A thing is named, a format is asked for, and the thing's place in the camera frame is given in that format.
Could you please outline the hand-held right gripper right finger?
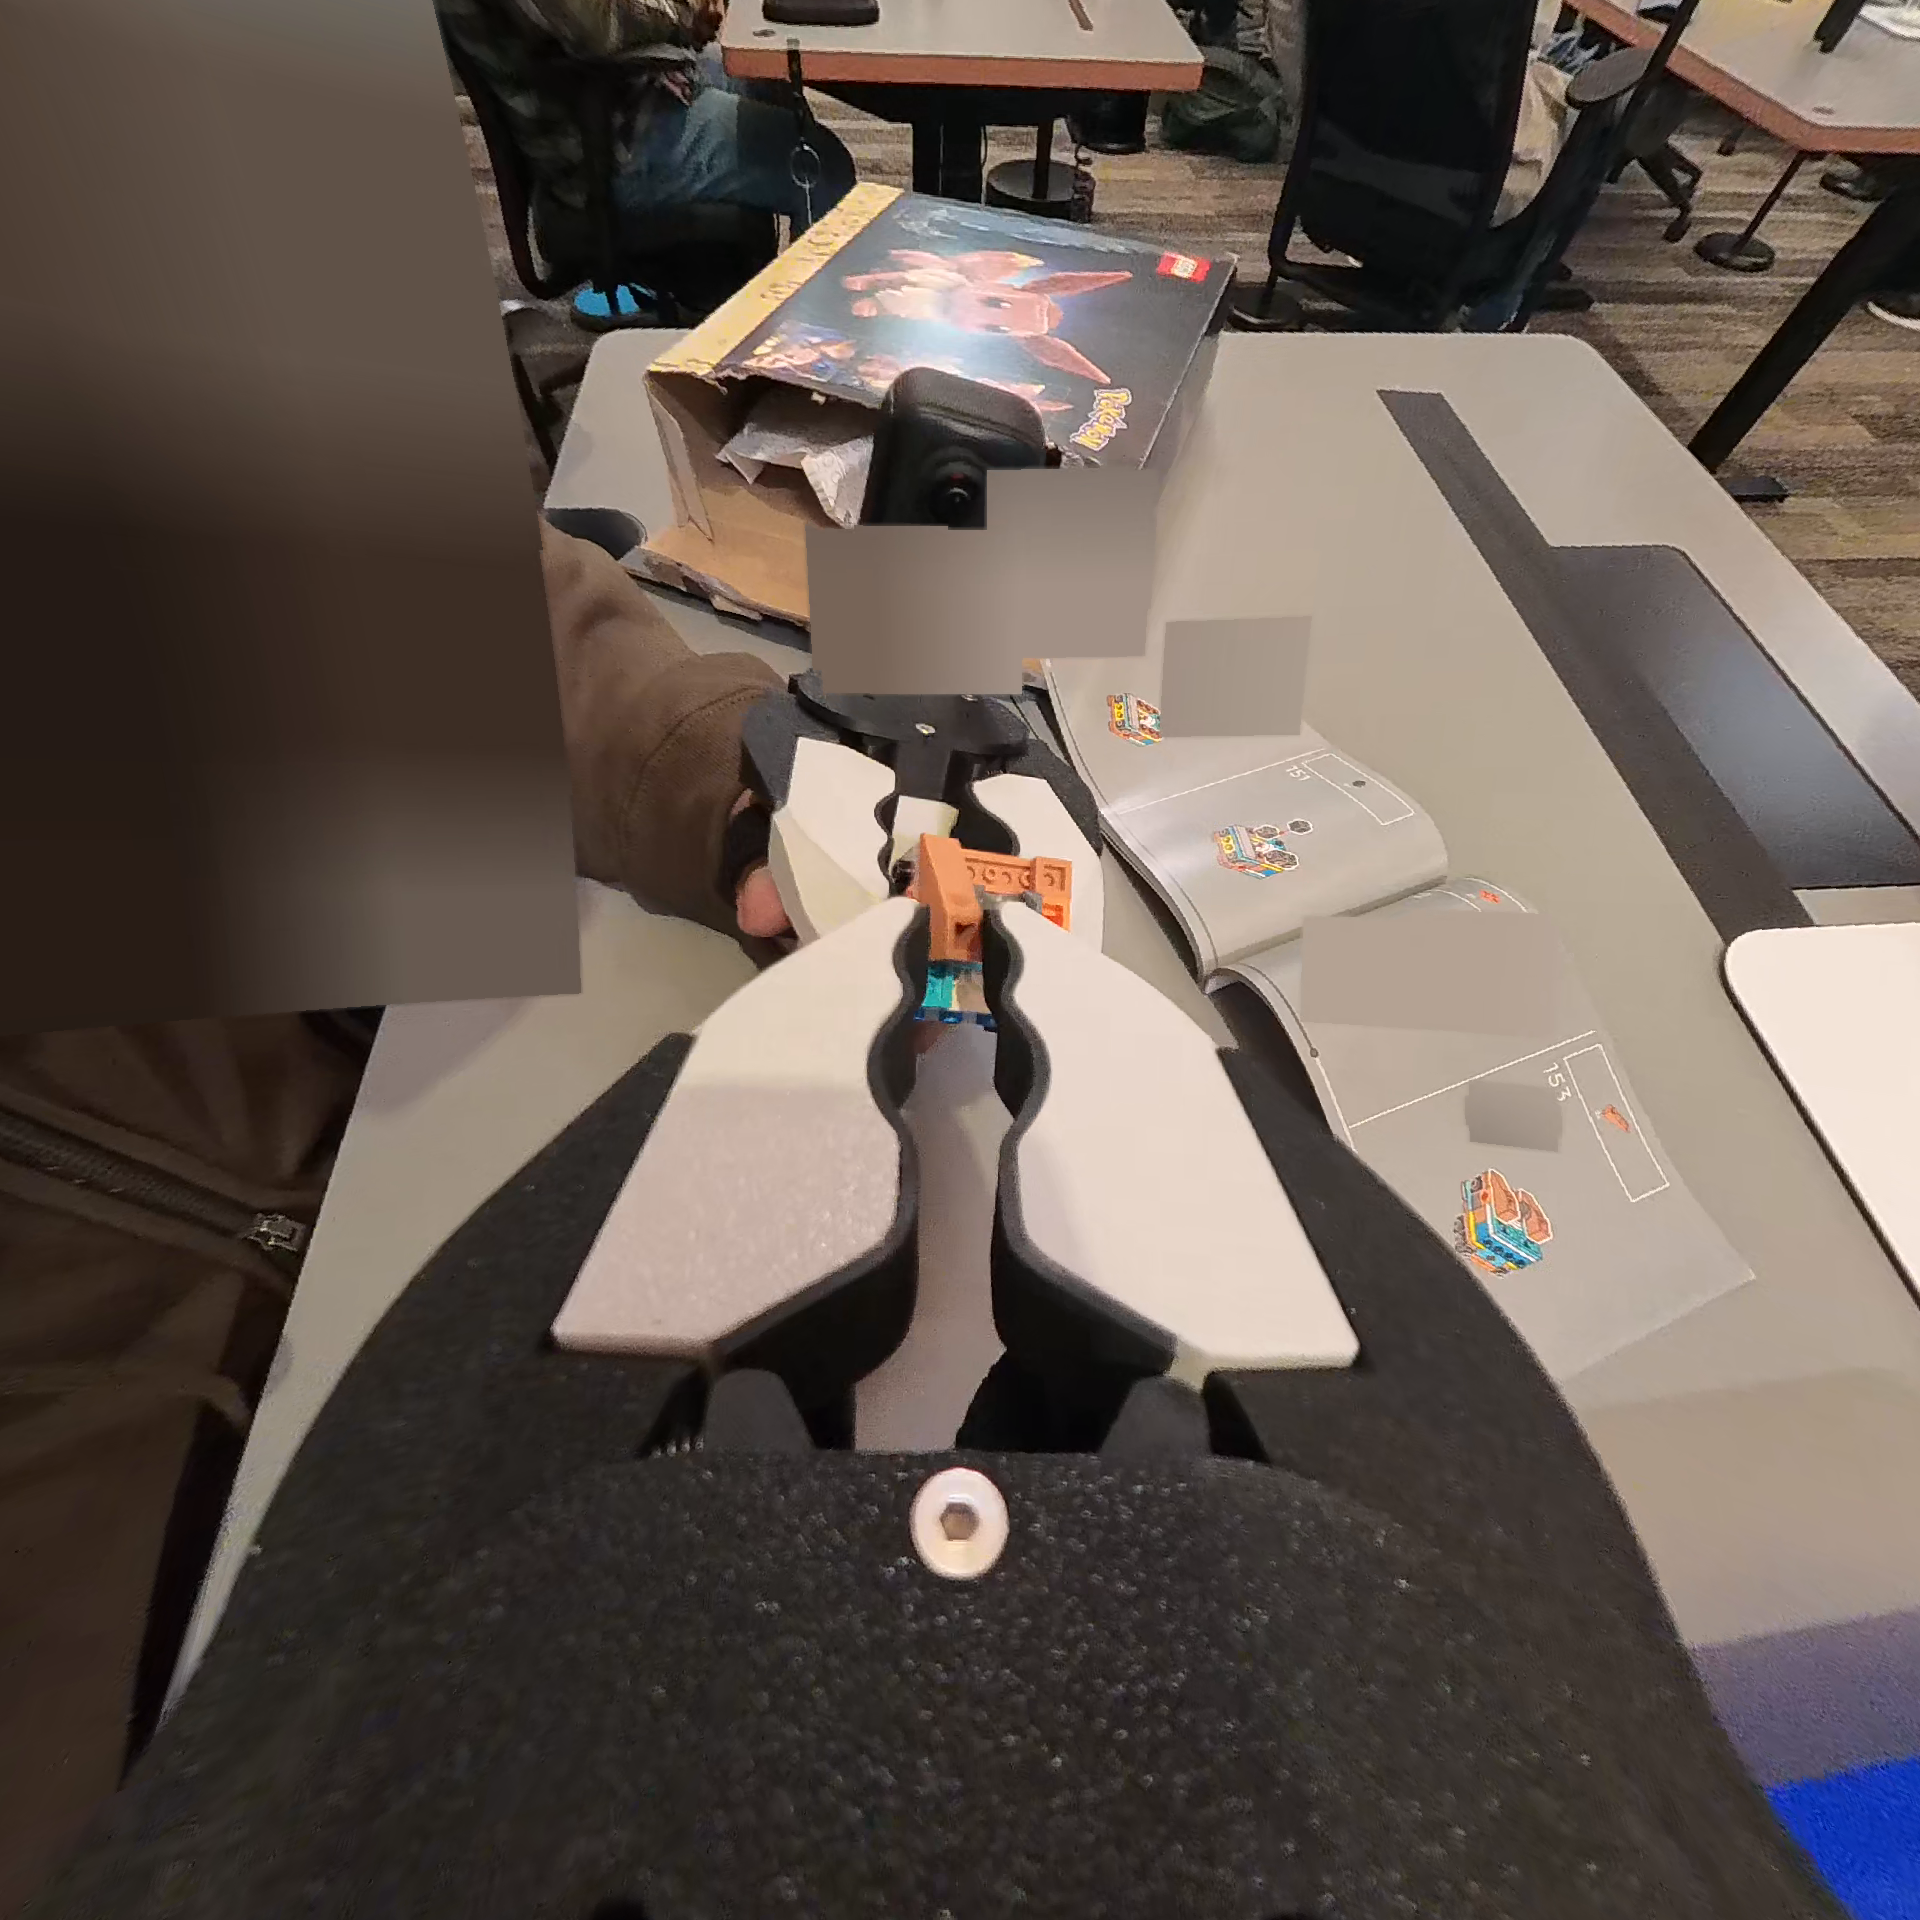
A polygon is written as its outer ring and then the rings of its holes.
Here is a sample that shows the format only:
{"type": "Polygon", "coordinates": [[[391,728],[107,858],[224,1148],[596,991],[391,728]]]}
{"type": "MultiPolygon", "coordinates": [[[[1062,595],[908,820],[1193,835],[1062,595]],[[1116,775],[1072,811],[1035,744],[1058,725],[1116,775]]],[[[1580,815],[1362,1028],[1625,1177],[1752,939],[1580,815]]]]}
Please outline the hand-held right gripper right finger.
{"type": "Polygon", "coordinates": [[[1041,913],[992,913],[992,1313],[1043,1376],[1350,1369],[1360,1345],[1206,1028],[1041,913]]]}

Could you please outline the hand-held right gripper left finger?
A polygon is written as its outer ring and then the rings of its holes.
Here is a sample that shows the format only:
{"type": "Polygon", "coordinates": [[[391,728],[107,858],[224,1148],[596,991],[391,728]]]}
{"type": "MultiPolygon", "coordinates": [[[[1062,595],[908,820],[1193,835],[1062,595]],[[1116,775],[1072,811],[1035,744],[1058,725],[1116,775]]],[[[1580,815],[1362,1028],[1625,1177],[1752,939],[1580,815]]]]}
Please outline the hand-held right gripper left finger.
{"type": "Polygon", "coordinates": [[[883,901],[695,1033],[553,1321],[571,1353],[887,1361],[919,1296],[905,1130],[926,915],[883,901]]]}

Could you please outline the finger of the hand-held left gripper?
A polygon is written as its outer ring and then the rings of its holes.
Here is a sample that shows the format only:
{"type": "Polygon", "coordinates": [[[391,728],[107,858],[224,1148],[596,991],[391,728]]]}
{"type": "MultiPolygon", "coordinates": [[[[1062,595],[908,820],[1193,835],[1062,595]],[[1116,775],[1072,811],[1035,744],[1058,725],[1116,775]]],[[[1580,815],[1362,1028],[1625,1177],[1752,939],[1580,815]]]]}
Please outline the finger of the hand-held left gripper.
{"type": "Polygon", "coordinates": [[[774,811],[768,866],[800,945],[815,945],[892,896],[892,835],[881,811],[896,773],[838,741],[803,737],[774,811]]]}
{"type": "Polygon", "coordinates": [[[959,855],[982,904],[1026,904],[1096,952],[1107,947],[1107,889],[1096,840],[1082,829],[1056,788],[1035,775],[976,781],[972,800],[1009,848],[974,847],[959,855]]]}

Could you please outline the multicoloured toy brick model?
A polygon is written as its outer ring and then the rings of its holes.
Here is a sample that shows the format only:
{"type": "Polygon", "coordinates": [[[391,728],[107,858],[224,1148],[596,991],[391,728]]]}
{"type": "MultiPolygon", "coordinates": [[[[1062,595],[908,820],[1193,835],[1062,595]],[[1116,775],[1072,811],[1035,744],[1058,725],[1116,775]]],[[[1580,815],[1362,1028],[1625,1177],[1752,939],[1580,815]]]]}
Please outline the multicoloured toy brick model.
{"type": "Polygon", "coordinates": [[[1075,864],[1067,855],[1006,855],[926,832],[904,864],[904,898],[924,939],[908,956],[905,1015],[930,1028],[1000,1031],[1019,978],[1019,932],[1072,928],[1075,864]]]}

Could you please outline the person's left forearm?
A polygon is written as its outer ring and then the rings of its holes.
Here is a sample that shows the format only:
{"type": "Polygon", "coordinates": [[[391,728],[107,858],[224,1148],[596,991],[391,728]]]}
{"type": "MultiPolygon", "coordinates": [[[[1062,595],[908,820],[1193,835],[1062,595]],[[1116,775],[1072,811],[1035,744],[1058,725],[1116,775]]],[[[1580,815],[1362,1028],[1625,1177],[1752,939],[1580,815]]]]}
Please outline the person's left forearm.
{"type": "Polygon", "coordinates": [[[623,565],[552,524],[542,570],[579,874],[740,939],[736,882],[768,844],[740,722],[775,671],[695,651],[623,565]]]}

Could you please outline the wood-edged desk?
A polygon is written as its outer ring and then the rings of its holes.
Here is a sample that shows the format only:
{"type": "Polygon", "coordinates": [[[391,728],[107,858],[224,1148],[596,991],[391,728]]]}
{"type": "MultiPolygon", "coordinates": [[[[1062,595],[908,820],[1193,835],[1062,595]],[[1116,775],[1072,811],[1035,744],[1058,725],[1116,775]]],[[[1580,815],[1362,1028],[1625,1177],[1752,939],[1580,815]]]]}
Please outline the wood-edged desk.
{"type": "Polygon", "coordinates": [[[1810,281],[1690,450],[1718,474],[1836,328],[1902,264],[1919,236],[1915,42],[1856,28],[1858,5],[1678,5],[1676,77],[1794,155],[1870,160],[1886,200],[1810,281]]]}
{"type": "Polygon", "coordinates": [[[863,28],[788,25],[734,2],[739,80],[798,80],[912,131],[912,188],[979,201],[985,135],[1064,122],[1084,93],[1191,91],[1203,52],[1164,2],[883,2],[863,28]]]}

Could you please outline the grey instruction booklet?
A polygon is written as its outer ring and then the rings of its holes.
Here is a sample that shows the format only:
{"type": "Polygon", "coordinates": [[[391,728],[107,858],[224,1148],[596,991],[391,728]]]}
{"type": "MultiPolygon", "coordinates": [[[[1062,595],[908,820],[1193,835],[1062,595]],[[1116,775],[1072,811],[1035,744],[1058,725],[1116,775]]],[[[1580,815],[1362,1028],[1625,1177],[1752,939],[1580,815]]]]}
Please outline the grey instruction booklet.
{"type": "Polygon", "coordinates": [[[1556,930],[1313,729],[1164,729],[1145,665],[1043,667],[1116,853],[1259,996],[1340,1138],[1570,1379],[1752,1283],[1556,930]]]}

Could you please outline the printed cardboard toy box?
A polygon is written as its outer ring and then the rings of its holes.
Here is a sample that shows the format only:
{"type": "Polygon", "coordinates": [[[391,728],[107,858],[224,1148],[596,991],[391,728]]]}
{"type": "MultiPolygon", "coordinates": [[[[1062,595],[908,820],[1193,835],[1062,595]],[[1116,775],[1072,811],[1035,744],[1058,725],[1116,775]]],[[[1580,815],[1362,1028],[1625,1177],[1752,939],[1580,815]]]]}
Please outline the printed cardboard toy box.
{"type": "Polygon", "coordinates": [[[630,572],[808,626],[804,529],[984,524],[1009,465],[1164,474],[1234,260],[852,188],[647,368],[674,499],[630,572]]]}

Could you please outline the person's brown jacket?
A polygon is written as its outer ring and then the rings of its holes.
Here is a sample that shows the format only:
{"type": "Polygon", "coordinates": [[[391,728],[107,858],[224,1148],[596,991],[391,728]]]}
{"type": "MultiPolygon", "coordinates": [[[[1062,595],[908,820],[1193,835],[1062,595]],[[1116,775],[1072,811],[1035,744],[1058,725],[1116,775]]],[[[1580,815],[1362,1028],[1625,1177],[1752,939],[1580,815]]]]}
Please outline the person's brown jacket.
{"type": "Polygon", "coordinates": [[[3,1041],[3,1879],[152,1738],[378,1010],[3,1041]]]}

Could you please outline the white flat pad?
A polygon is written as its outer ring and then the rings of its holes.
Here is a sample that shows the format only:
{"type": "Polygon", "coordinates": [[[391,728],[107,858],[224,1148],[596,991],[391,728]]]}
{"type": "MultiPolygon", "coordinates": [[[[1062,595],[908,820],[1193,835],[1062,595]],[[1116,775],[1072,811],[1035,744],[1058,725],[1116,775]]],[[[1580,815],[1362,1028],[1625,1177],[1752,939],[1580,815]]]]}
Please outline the white flat pad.
{"type": "Polygon", "coordinates": [[[1722,978],[1919,1292],[1919,927],[1755,928],[1722,978]]]}

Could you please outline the dark backpack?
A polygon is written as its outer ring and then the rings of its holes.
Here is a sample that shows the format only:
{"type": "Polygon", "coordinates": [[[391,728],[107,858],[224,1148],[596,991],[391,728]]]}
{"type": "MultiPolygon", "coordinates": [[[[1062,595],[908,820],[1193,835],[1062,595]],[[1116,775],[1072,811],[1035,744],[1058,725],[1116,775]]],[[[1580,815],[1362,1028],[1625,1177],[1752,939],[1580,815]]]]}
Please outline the dark backpack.
{"type": "Polygon", "coordinates": [[[1289,127],[1289,97],[1279,74],[1233,45],[1203,49],[1198,88],[1171,91],[1159,117],[1166,149],[1254,164],[1282,155],[1289,127]]]}

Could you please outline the black office chair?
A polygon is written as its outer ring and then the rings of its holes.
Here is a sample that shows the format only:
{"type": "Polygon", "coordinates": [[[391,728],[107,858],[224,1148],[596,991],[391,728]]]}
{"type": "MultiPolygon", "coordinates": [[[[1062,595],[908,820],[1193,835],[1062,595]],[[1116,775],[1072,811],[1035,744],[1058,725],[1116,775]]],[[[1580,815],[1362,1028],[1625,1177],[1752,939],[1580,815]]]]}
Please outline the black office chair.
{"type": "Polygon", "coordinates": [[[1304,292],[1362,329],[1523,329],[1610,172],[1651,49],[1563,85],[1569,131],[1506,204],[1523,144],[1535,5],[1313,2],[1304,107],[1240,325],[1299,328],[1304,292]]]}

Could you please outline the blue plastic bin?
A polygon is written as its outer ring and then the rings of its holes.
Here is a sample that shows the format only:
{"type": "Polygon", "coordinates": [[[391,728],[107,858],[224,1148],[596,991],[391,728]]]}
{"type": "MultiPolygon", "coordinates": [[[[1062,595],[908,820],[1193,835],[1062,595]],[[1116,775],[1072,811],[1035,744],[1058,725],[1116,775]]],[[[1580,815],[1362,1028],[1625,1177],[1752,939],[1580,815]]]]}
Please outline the blue plastic bin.
{"type": "Polygon", "coordinates": [[[1855,1919],[1919,1919],[1919,1759],[1769,1786],[1767,1799],[1855,1919]]]}

